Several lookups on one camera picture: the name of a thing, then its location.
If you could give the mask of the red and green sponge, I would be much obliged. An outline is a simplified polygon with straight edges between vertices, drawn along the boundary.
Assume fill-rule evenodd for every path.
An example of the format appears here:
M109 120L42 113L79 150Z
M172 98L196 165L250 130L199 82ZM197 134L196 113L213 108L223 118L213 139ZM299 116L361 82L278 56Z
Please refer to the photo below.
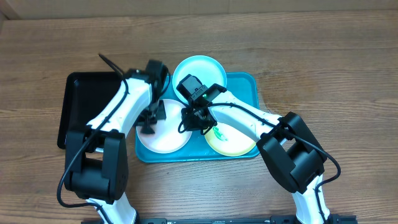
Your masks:
M141 134L154 134L155 131L154 131L154 129L153 129L150 125L145 124L145 125L143 125L143 126L141 127L140 133L141 133Z

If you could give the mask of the white plate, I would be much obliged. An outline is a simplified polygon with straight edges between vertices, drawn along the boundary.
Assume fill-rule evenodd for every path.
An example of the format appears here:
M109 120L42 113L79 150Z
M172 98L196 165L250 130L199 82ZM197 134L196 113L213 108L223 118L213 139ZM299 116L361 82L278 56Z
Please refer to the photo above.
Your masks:
M142 126L138 126L136 131L140 142L150 151L167 154L182 148L192 133L190 131L182 134L178 132L178 126L182 121L181 110L185 106L177 100L164 99L163 102L166 119L158 120L156 124L150 125L155 133L141 133Z

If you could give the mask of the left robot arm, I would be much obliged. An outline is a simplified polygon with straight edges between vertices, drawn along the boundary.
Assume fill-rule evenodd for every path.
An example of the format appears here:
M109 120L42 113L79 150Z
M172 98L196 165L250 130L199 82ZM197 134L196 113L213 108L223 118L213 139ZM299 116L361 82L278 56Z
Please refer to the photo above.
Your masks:
M101 223L139 223L125 189L129 169L126 136L136 126L152 134L152 125L165 119L160 97L170 81L168 68L158 60L144 70L122 71L108 58L112 72L73 72L67 78L57 145L65 150L65 171L57 187L74 192L94 207Z

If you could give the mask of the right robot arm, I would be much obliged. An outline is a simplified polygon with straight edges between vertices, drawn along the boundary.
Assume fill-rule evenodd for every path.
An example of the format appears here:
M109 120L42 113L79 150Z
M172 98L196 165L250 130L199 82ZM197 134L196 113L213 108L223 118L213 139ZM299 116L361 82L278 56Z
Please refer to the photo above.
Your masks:
M179 132L199 129L206 134L218 123L237 129L256 142L274 180L292 193L300 223L329 223L330 211L322 192L327 156L303 119L261 111L219 84L206 86L187 75L176 87L188 101Z

